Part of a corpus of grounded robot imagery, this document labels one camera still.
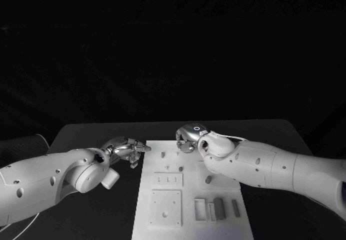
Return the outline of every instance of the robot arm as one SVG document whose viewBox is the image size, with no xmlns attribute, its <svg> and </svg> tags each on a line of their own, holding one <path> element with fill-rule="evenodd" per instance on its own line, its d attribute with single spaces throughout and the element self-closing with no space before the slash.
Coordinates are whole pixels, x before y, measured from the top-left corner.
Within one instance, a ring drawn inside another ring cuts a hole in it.
<svg viewBox="0 0 346 240">
<path fill-rule="evenodd" d="M 186 139 L 180 149 L 196 145 L 212 173 L 252 187 L 304 195 L 346 220 L 346 160 L 291 153 L 265 143 L 221 135 L 208 129 L 200 133 L 199 128 L 196 123 L 187 124 L 176 134 Z"/>
<path fill-rule="evenodd" d="M 128 160 L 137 166 L 151 148 L 117 137 L 101 148 L 74 149 L 14 162 L 0 168 L 0 227 L 55 206 L 72 193 L 87 193 L 101 183 L 111 189 L 120 174 L 110 166 Z"/>
</svg>

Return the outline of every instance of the table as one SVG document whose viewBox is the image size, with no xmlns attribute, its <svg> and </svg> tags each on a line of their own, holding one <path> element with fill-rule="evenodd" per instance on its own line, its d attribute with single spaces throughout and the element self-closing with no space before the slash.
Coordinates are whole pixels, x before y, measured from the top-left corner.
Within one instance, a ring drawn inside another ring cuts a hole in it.
<svg viewBox="0 0 346 240">
<path fill-rule="evenodd" d="M 287 151 L 311 155 L 288 121 L 283 119 L 193 121 L 216 133 L 267 143 Z M 71 149 L 99 148 L 117 136 L 147 140 L 174 140 L 176 130 L 190 123 L 134 122 L 66 125 L 48 154 Z M 127 161 L 111 166 L 120 179 L 107 190 L 99 184 L 88 193 L 74 193 L 45 210 L 17 238 L 74 240 L 130 240 L 133 235 L 143 156 L 136 169 Z M 254 239 L 345 239 L 346 223 L 307 197 L 274 189 L 241 184 L 242 198 Z"/>
</svg>

